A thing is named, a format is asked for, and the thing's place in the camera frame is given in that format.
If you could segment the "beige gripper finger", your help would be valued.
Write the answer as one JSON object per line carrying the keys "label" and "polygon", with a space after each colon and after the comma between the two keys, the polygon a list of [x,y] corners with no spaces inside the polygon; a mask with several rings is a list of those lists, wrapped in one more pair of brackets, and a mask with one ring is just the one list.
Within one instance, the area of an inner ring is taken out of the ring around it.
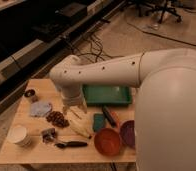
{"label": "beige gripper finger", "polygon": [[68,109],[69,108],[67,106],[63,106],[62,111],[64,115],[67,115]]}
{"label": "beige gripper finger", "polygon": [[81,104],[79,105],[79,108],[86,114],[87,113],[87,105],[86,104]]}

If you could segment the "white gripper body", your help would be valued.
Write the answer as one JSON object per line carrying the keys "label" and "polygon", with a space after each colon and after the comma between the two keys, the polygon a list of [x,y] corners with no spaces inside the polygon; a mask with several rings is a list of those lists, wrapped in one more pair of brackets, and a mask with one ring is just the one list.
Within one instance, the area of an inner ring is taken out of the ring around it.
{"label": "white gripper body", "polygon": [[63,105],[66,108],[71,106],[83,106],[85,99],[82,86],[78,84],[62,85],[60,87]]}

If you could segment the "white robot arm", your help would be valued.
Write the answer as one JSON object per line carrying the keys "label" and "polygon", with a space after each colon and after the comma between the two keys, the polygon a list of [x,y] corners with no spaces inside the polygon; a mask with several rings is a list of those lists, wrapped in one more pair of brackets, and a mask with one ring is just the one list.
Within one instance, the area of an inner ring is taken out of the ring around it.
{"label": "white robot arm", "polygon": [[196,50],[149,51],[87,65],[69,55],[49,76],[66,108],[84,104],[84,84],[136,88],[138,171],[196,171]]}

